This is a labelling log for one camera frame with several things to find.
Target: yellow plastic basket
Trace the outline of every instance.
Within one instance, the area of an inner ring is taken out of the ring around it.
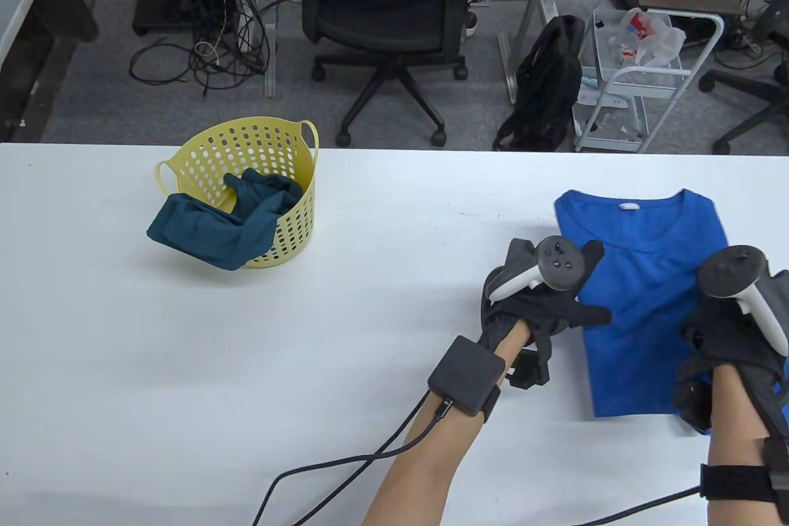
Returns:
[[[315,156],[301,137],[302,125],[313,132]],[[169,160],[156,165],[156,182],[170,194],[161,180],[161,166],[173,171],[178,192],[231,212],[236,193],[223,182],[225,173],[240,176],[246,168],[262,175],[280,174],[293,179],[304,190],[295,207],[277,222],[274,245],[247,267],[273,267],[290,261],[307,246],[313,233],[315,210],[315,167],[318,163],[318,131],[309,121],[285,121],[274,117],[247,117],[220,123],[195,135]]]

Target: office chair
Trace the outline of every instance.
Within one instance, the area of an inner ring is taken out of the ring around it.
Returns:
[[[763,83],[758,80],[748,80],[736,74],[729,74],[721,70],[708,70],[698,80],[698,89],[701,92],[712,92],[715,88],[715,83],[730,86],[730,88],[737,89],[752,97],[761,98],[769,103],[760,112],[752,115],[735,128],[730,129],[726,134],[722,135],[713,144],[713,154],[730,154],[732,153],[732,145],[730,141],[738,138],[739,136],[751,131],[761,123],[765,123],[778,115],[786,115],[789,117],[789,70],[787,70],[787,63],[782,62],[780,66],[775,68],[773,72],[775,78],[781,86],[774,86],[774,84]]]
[[[348,128],[386,80],[397,80],[437,125],[432,145],[446,143],[441,115],[425,98],[409,67],[452,66],[454,78],[466,80],[468,68],[460,55],[468,0],[301,0],[301,26],[313,43],[325,38],[361,52],[318,55],[313,80],[326,80],[325,65],[375,67],[343,119],[337,146],[351,143]]]

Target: plastic bag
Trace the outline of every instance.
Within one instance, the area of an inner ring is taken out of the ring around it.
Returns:
[[[608,43],[619,45],[620,67],[667,67],[679,55],[685,43],[685,31],[669,27],[660,15],[633,8]]]

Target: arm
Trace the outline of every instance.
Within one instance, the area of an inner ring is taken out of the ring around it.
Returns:
[[[531,333],[524,321],[496,348],[505,368],[513,365]],[[504,376],[499,379],[501,386]],[[425,430],[441,399],[431,393],[406,436],[410,442]],[[363,526],[437,526],[446,495],[463,456],[482,429],[484,417],[465,415],[451,408],[422,444],[398,456],[364,518]]]
[[[762,466],[764,426],[742,385],[735,366],[718,366],[713,373],[713,435],[708,463]],[[711,501],[710,526],[780,526],[775,504],[760,501]]]

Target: blue t-shirt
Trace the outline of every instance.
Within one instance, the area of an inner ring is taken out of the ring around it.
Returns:
[[[680,334],[698,300],[696,271],[727,247],[710,199],[606,199],[568,191],[556,200],[562,234],[605,244],[579,296],[608,307],[608,326],[584,329],[595,416],[676,413],[676,370],[690,357]]]

